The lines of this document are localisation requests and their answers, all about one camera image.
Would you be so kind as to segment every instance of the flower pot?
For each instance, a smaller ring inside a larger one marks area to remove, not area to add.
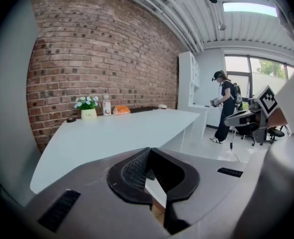
[[[82,120],[94,120],[97,114],[95,109],[82,110]]]

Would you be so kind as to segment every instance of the green leaves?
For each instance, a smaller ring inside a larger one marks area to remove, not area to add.
[[[81,97],[76,99],[75,109],[90,110],[98,107],[98,98]]]
[[[262,74],[267,74],[275,77],[285,79],[285,71],[281,64],[273,61],[259,59],[261,68],[257,68],[257,71]]]

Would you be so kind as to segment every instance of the bottle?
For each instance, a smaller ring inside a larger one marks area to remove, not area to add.
[[[103,96],[103,115],[109,116],[112,114],[112,108],[111,108],[111,101],[109,101],[109,96],[104,95]]]

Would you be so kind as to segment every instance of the black top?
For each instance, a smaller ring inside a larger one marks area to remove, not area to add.
[[[222,86],[221,95],[225,96],[225,90],[228,89],[228,88],[230,88],[230,94],[232,96],[234,96],[235,86],[231,82],[225,81],[225,82],[222,83],[221,86]],[[229,99],[227,99],[226,101],[223,102],[223,107],[225,107],[225,106],[230,106],[230,107],[231,106],[232,107],[235,106],[235,104],[233,102],[233,99],[231,97]]]

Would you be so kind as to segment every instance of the tree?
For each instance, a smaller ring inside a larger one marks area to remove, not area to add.
[[[259,59],[261,68],[257,68],[257,71],[262,74],[273,75],[285,79],[285,71],[281,64],[268,60]]]

